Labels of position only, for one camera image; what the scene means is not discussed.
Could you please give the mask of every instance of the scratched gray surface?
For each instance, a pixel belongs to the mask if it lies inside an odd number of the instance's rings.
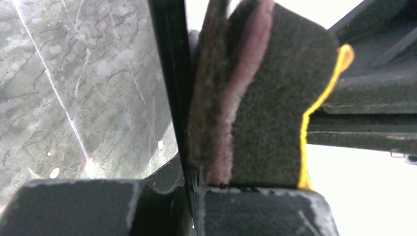
[[[34,178],[144,178],[177,152],[145,0],[0,1],[0,211]]]

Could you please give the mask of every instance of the dark gray foam piece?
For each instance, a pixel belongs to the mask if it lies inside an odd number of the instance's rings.
[[[229,19],[230,55],[254,4],[242,2]],[[302,114],[327,87],[338,46],[323,27],[275,5],[267,53],[234,123],[231,186],[297,186]]]
[[[128,235],[144,185],[142,180],[31,181],[5,209],[0,235]]]
[[[205,236],[339,236],[322,195],[291,189],[204,189],[199,234]]]

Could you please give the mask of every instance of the yellow strip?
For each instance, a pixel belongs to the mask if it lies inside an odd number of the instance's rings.
[[[307,157],[305,146],[307,144],[307,128],[310,122],[310,115],[315,112],[323,102],[328,98],[337,84],[340,74],[345,71],[353,62],[355,53],[349,44],[344,44],[339,48],[336,65],[334,67],[333,75],[323,93],[319,96],[317,101],[302,115],[301,131],[300,131],[300,149],[301,149],[301,168],[297,188],[314,190],[310,178],[307,173]]]

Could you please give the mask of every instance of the foam padding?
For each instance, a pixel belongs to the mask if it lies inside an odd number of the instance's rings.
[[[229,19],[232,54],[256,1]],[[353,50],[320,25],[276,4],[269,46],[240,104],[233,127],[231,186],[312,189],[306,169],[309,115],[324,102]]]

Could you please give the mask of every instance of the marble veining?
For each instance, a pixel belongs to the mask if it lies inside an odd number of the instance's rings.
[[[144,178],[177,152],[145,0],[0,2],[0,207],[34,178]]]

